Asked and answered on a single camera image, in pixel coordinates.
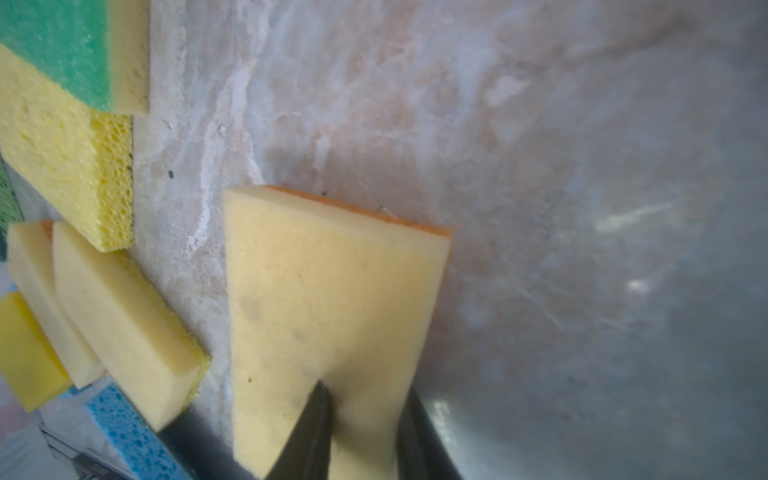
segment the foam block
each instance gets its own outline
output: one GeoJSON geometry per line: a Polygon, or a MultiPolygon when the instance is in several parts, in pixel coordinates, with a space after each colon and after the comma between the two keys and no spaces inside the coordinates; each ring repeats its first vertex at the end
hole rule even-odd
{"type": "Polygon", "coordinates": [[[82,389],[104,366],[56,299],[50,220],[15,223],[8,234],[8,273],[16,282],[74,386],[82,389]]]}
{"type": "Polygon", "coordinates": [[[149,0],[4,0],[0,42],[90,107],[147,113],[149,0]]]}
{"type": "Polygon", "coordinates": [[[263,478],[322,379],[329,478],[389,479],[449,233],[273,187],[228,190],[224,220],[235,459],[263,478]]]}
{"type": "Polygon", "coordinates": [[[210,359],[125,251],[54,224],[56,297],[155,432],[192,400],[210,359]]]}
{"type": "Polygon", "coordinates": [[[22,294],[0,299],[0,374],[31,412],[72,386],[22,294]]]}
{"type": "Polygon", "coordinates": [[[191,480],[114,383],[85,407],[137,480],[191,480]]]}
{"type": "Polygon", "coordinates": [[[5,161],[99,251],[129,247],[131,119],[88,107],[2,45],[0,65],[5,161]]]}
{"type": "Polygon", "coordinates": [[[22,210],[13,193],[11,179],[5,169],[5,162],[0,158],[0,262],[5,262],[7,253],[8,227],[11,223],[21,222],[22,210]]]}

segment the marble countertop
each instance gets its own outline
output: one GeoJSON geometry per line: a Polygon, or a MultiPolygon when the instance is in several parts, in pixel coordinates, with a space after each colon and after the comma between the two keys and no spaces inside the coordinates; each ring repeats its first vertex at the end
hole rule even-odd
{"type": "Polygon", "coordinates": [[[455,228],[416,386],[467,480],[768,475],[768,4],[151,14],[131,254],[224,451],[221,194],[269,183],[455,228]]]}

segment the gray surface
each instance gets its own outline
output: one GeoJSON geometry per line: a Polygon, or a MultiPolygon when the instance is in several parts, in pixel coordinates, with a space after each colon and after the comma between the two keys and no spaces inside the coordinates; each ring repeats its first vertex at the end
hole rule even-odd
{"type": "Polygon", "coordinates": [[[767,3],[153,3],[132,254],[225,445],[267,182],[455,226],[416,385],[468,480],[768,476],[767,3]]]}

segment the green sponge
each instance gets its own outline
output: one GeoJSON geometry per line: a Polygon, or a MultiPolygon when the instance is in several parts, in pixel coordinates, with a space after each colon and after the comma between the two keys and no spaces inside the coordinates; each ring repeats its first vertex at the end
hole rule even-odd
{"type": "Polygon", "coordinates": [[[148,111],[149,0],[1,0],[0,42],[89,107],[148,111]]]}
{"type": "Polygon", "coordinates": [[[5,162],[0,158],[0,262],[5,262],[6,258],[8,247],[5,238],[8,236],[8,227],[11,223],[22,221],[22,210],[13,194],[5,162]]]}

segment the sponge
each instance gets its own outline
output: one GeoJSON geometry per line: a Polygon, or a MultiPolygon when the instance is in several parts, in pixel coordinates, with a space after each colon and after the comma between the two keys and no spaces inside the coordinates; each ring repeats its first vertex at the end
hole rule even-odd
{"type": "Polygon", "coordinates": [[[114,383],[85,407],[137,480],[190,480],[114,383]]]}
{"type": "Polygon", "coordinates": [[[8,227],[11,223],[22,221],[22,210],[13,193],[5,162],[0,158],[0,262],[5,262],[7,252],[8,227]]]}
{"type": "Polygon", "coordinates": [[[389,480],[449,232],[274,187],[228,190],[224,224],[235,459],[263,478],[321,379],[329,478],[389,480]]]}
{"type": "Polygon", "coordinates": [[[2,45],[0,65],[5,161],[94,247],[129,247],[131,118],[88,107],[2,45]]]}
{"type": "Polygon", "coordinates": [[[18,285],[74,386],[83,389],[104,366],[56,299],[50,220],[15,223],[8,234],[8,273],[18,285]]]}
{"type": "Polygon", "coordinates": [[[0,374],[27,412],[72,386],[18,291],[0,299],[0,374]]]}
{"type": "Polygon", "coordinates": [[[0,42],[90,107],[147,113],[149,0],[3,0],[0,42]]]}
{"type": "Polygon", "coordinates": [[[150,427],[187,408],[210,359],[122,250],[99,253],[54,224],[56,297],[150,427]]]}

